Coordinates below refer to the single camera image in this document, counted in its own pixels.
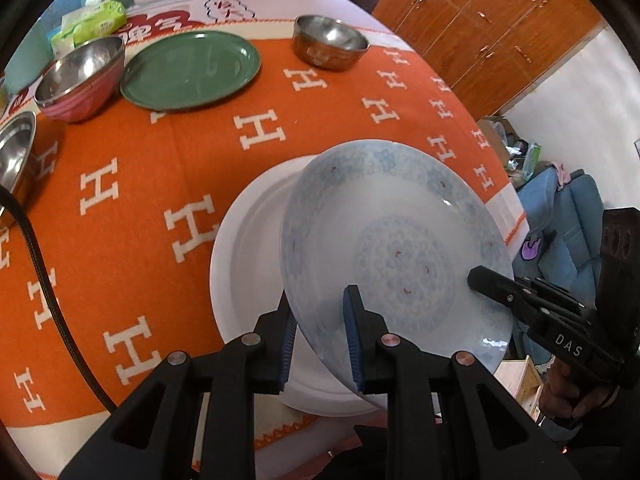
blue sofa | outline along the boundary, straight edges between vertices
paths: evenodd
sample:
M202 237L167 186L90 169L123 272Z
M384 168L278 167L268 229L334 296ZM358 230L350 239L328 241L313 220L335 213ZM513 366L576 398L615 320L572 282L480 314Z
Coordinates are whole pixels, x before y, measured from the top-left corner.
M600 238L604 205L593 178L583 170L557 191L554 168L546 168L523 186L518 197L531 229L513 261L515 276L543 278L561 286L581 303L593 305L600 276ZM535 364L551 354L526 337L526 325L515 322L513 336L519 357Z

black cable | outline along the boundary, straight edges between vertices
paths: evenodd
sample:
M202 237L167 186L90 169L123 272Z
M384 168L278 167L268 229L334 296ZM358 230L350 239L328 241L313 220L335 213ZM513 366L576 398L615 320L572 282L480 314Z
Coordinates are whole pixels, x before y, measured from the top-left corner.
M87 383L89 388L91 388L91 391L94 393L94 395L98 398L98 400L100 400L102 405L105 407L105 409L107 409L109 413L113 413L117 408L116 403L111 400L109 394L104 390L102 386L100 386L98 379L96 379L95 375L90 370L86 361L82 357L80 349L74 341L71 332L69 332L69 327L66 325L65 318L62 316L58 300L56 299L56 295L53 293L53 288L51 286L51 282L49 281L47 267L44 264L42 252L40 251L40 247L38 245L38 241L36 240L36 235L33 231L31 222L27 218L27 215L25 215L18 201L3 186L0 186L0 206L4 206L6 210L11 214L11 216L14 217L15 222L20 228L20 231L22 231L22 236L24 236L24 241L27 245L27 249L29 250L29 254L31 255L33 267L36 270L36 275L38 277L38 281L40 282L40 288L42 289L45 301L47 302L47 306L49 307L49 311L51 312L51 317L56 324L58 333L60 334L60 337L62 338L62 341L64 342L65 347L69 352L69 355L71 355L71 358L76 364L76 367L82 374L82 378Z

light blue cup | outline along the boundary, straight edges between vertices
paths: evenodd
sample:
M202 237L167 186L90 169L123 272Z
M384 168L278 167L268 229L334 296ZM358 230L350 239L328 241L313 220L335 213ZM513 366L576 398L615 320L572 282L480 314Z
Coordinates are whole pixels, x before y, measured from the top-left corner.
M53 61L53 51L44 26L38 20L18 46L4 69L4 80L11 94L36 81Z

blue and white plate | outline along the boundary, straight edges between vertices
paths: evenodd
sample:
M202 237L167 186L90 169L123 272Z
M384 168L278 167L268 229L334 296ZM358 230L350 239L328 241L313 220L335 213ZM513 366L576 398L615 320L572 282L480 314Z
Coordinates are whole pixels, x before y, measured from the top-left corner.
M404 144L356 140L327 150L287 203L280 270L291 309L320 360L354 392L342 320L351 284L367 310L422 350L468 350L496 370L512 317L468 288L478 265L513 277L491 215L456 173Z

metal bowl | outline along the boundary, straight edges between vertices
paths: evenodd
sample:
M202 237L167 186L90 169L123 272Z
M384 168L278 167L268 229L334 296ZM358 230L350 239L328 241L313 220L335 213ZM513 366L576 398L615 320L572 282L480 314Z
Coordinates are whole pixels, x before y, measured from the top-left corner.
M31 154L36 136L36 114L17 114L0 130L0 186L8 189L21 204L36 179L38 161ZM8 211L0 206L0 231L14 223Z
M106 36L87 41L44 73L34 101L51 119L84 121L111 97L123 70L122 38Z
M340 20L307 14L296 19L293 50L302 61L347 70L369 49L369 40Z

